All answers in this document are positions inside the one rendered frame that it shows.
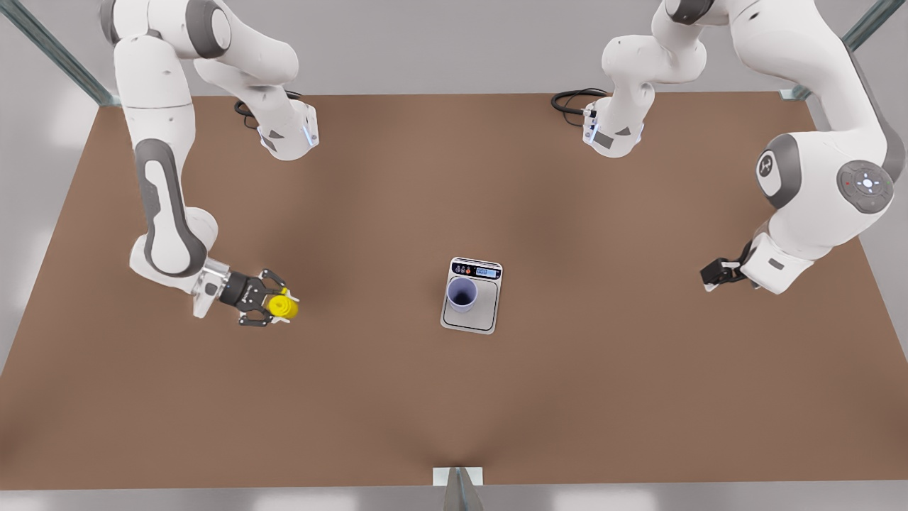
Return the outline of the silver digital kitchen scale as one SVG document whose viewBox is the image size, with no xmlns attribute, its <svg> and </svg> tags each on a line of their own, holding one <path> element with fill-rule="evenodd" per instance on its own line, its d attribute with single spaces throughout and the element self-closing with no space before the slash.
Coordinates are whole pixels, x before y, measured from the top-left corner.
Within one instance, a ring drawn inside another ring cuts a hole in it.
<svg viewBox="0 0 908 511">
<path fill-rule="evenodd" d="M 467 313 L 455 312 L 444 298 L 441 326 L 463 332 L 491 334 L 495 330 L 497 305 L 502 286 L 503 267 L 489 261 L 469 258 L 452 258 L 448 282 L 455 276 L 464 276 L 476 282 L 479 297 Z"/>
</svg>

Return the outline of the lavender cup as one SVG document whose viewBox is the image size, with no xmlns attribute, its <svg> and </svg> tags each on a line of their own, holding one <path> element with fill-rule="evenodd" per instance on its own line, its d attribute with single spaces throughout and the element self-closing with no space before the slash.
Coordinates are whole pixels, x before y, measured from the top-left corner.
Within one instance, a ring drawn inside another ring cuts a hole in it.
<svg viewBox="0 0 908 511">
<path fill-rule="evenodd" d="M 479 288 L 476 282 L 464 276 L 451 278 L 445 288 L 445 298 L 455 312 L 467 313 L 471 310 L 477 298 Z"/>
</svg>

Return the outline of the silver frame post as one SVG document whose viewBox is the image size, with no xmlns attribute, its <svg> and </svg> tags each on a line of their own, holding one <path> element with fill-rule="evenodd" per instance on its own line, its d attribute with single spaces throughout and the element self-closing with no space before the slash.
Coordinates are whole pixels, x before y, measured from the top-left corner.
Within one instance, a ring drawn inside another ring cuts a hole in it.
<svg viewBox="0 0 908 511">
<path fill-rule="evenodd" d="M 859 48 L 902 7 L 905 1 L 876 0 L 860 19 L 844 33 L 842 36 L 844 45 L 851 51 Z M 784 101 L 804 101 L 811 96 L 812 92 L 803 87 L 803 85 L 798 84 L 791 89 L 780 90 L 779 94 Z"/>
<path fill-rule="evenodd" d="M 442 511 L 485 511 L 476 489 L 483 468 L 434 468 L 433 485 L 445 488 Z"/>
<path fill-rule="evenodd" d="M 119 97 L 111 94 L 19 0 L 0 0 L 0 13 L 98 106 L 120 106 Z"/>
</svg>

